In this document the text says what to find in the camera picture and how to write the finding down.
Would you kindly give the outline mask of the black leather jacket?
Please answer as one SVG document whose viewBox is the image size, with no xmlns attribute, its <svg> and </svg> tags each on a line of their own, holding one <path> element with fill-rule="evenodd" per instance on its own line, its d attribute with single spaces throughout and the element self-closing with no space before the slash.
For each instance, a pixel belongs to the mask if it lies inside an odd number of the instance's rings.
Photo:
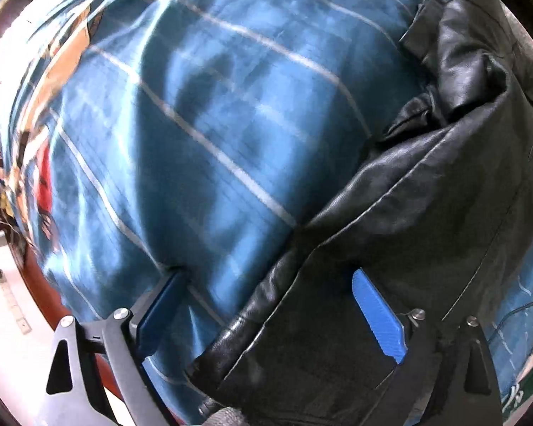
<svg viewBox="0 0 533 426">
<path fill-rule="evenodd" d="M 425 0 L 402 47 L 429 84 L 191 365 L 204 416 L 502 423 L 482 331 L 533 244 L 533 64 L 499 0 Z M 400 364 L 354 299 L 359 269 L 402 322 Z"/>
</svg>

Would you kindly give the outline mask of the green white striped garment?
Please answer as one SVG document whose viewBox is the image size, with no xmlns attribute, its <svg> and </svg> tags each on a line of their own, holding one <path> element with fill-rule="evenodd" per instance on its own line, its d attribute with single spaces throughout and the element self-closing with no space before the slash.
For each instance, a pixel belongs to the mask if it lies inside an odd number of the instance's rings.
<svg viewBox="0 0 533 426">
<path fill-rule="evenodd" d="M 533 352 L 502 402 L 504 425 L 516 425 L 533 404 Z"/>
</svg>

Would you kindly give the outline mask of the blue patterned bed sheet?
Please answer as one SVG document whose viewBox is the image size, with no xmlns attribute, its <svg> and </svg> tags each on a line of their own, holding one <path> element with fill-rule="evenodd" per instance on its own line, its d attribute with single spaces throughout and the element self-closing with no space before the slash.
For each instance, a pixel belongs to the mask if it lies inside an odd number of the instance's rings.
<svg viewBox="0 0 533 426">
<path fill-rule="evenodd" d="M 141 360 L 165 411 L 188 372 L 429 84 L 402 47 L 425 0 L 34 0 L 1 50 L 4 192 L 80 322 L 172 269 L 187 291 Z M 533 352 L 533 244 L 482 331 L 508 395 Z"/>
</svg>

